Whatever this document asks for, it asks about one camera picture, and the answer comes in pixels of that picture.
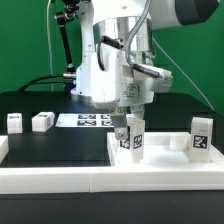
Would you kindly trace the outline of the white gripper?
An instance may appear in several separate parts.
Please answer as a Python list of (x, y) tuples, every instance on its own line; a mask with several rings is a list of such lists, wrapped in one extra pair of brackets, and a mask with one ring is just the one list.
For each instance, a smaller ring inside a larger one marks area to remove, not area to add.
[(91, 59), (91, 97), (98, 109), (109, 109), (115, 138), (128, 138), (126, 110), (131, 106), (133, 118), (144, 119), (145, 106), (153, 101), (154, 93), (146, 88), (146, 76), (132, 72), (125, 61), (124, 53), (102, 44), (100, 56), (105, 70), (99, 68), (97, 54)]

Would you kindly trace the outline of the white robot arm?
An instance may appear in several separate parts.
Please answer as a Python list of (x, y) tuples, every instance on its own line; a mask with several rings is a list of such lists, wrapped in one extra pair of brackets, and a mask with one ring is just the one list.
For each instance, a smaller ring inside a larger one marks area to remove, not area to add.
[(172, 73), (153, 65), (154, 30), (206, 22), (220, 0), (62, 0), (66, 23), (81, 23), (82, 62), (66, 54), (71, 93), (110, 113), (119, 140), (129, 136), (126, 110), (144, 116), (156, 93), (167, 92)]

